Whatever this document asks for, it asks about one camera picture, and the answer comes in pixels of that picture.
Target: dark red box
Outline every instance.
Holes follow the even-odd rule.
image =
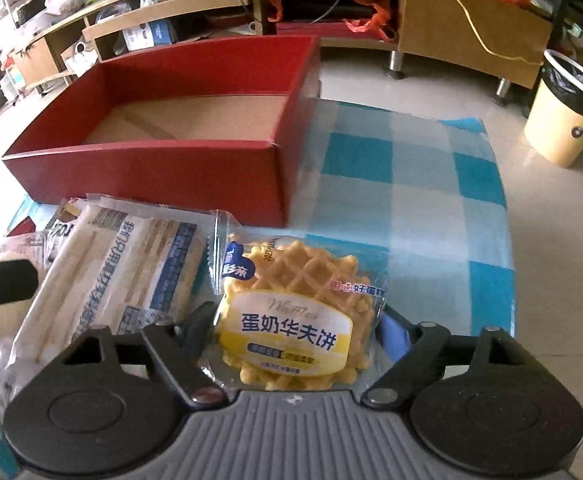
[[[62,92],[2,160],[38,202],[101,193],[284,226],[318,70],[309,36],[127,54]]]

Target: tile floor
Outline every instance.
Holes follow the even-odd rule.
[[[524,137],[520,107],[492,103],[495,78],[407,57],[408,78],[394,81],[383,75],[388,56],[365,50],[325,51],[322,97],[428,118],[473,116],[485,122],[507,192],[517,337],[583,403],[583,154],[570,170],[538,155]],[[0,155],[56,94],[31,96],[0,115]],[[21,188],[0,162],[2,208],[15,211],[21,197]],[[573,472],[583,480],[583,447]]]

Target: checkered tablecloth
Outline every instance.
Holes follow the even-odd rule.
[[[505,193],[478,120],[319,100],[284,232],[386,254],[387,303],[412,322],[513,333]]]

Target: trash can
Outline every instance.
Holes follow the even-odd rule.
[[[583,67],[553,50],[544,57],[525,136],[540,155],[568,168],[583,150]]]

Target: brown cardboard bottom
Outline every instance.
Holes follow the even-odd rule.
[[[115,107],[84,144],[131,140],[268,140],[281,95],[195,96]]]

